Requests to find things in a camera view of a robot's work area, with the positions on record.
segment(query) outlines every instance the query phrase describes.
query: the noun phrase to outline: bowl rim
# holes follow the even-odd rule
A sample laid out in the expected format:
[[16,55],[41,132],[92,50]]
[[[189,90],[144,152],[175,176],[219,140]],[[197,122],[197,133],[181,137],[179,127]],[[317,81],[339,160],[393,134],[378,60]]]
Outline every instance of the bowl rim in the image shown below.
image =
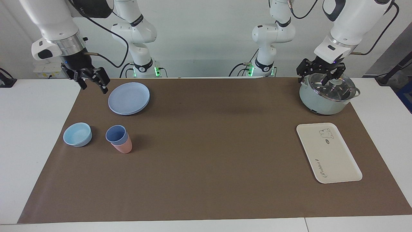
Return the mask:
[[[87,135],[81,142],[78,142],[78,143],[68,143],[68,142],[66,141],[66,139],[65,139],[65,135],[66,135],[66,132],[67,132],[71,127],[73,127],[74,125],[85,125],[85,126],[86,126],[85,128],[88,129],[89,133],[88,133],[88,135]],[[90,128],[90,126],[89,126],[87,123],[83,123],[83,122],[74,123],[74,124],[72,124],[71,126],[69,126],[69,127],[64,131],[64,133],[63,133],[63,141],[64,141],[66,144],[68,144],[68,145],[76,146],[76,145],[80,145],[81,143],[85,142],[85,141],[90,137],[90,135],[91,135],[91,128]]]

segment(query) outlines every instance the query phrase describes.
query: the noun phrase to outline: blue cup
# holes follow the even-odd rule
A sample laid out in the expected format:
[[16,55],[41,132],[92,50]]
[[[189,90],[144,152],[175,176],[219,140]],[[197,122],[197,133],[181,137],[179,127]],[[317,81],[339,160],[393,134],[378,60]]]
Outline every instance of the blue cup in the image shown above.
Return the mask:
[[129,138],[126,128],[122,125],[114,125],[106,132],[106,140],[115,146],[124,144]]

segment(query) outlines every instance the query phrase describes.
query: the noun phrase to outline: blue plate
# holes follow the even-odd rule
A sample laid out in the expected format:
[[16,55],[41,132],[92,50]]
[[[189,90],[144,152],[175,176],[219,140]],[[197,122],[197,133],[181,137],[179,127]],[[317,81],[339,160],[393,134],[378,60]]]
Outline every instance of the blue plate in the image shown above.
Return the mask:
[[109,108],[120,115],[132,115],[143,110],[149,103],[149,89],[141,83],[129,82],[113,90],[109,96]]

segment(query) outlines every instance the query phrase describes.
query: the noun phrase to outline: table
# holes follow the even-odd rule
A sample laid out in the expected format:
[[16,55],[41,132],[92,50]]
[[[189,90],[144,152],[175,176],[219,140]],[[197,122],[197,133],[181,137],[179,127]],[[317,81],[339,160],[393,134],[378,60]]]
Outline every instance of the table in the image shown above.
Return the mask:
[[[389,87],[373,79],[353,79],[362,95],[352,104],[377,149],[412,205],[412,115]],[[1,89],[0,224],[17,222],[70,113],[80,88],[70,80],[19,80]],[[412,216],[292,218],[178,222],[57,223],[1,225],[2,231],[410,231]]]

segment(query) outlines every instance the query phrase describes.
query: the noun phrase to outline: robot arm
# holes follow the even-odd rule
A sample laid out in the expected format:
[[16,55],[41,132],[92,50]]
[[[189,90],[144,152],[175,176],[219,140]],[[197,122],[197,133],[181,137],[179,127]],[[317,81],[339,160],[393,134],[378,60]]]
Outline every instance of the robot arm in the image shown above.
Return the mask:
[[287,43],[295,37],[295,27],[291,24],[292,14],[287,0],[273,0],[270,14],[274,24],[258,25],[253,29],[252,38],[259,45],[259,53],[253,62],[253,76],[268,76],[276,56],[275,43]]
[[[112,31],[121,35],[129,43],[129,52],[133,57],[134,71],[137,77],[157,77],[160,75],[149,49],[144,43],[156,40],[156,28],[149,23],[139,10],[135,0],[115,0],[119,17],[126,22],[114,24]],[[124,44],[117,36],[113,38]]]
[[342,63],[361,43],[364,35],[372,29],[393,0],[324,0],[323,11],[334,22],[330,34],[315,49],[314,61],[304,59],[296,69],[302,78],[313,74],[326,74],[325,85],[338,79],[346,67]]
[[[69,79],[85,89],[83,78],[88,78],[107,93],[110,79],[105,69],[94,68],[91,57],[85,54],[87,49],[65,0],[20,0],[20,3],[42,34],[42,38],[32,44],[33,57],[42,60],[60,56],[62,69]],[[107,17],[112,11],[106,0],[75,0],[73,4],[94,17]],[[93,10],[94,5],[99,5],[97,12]]]

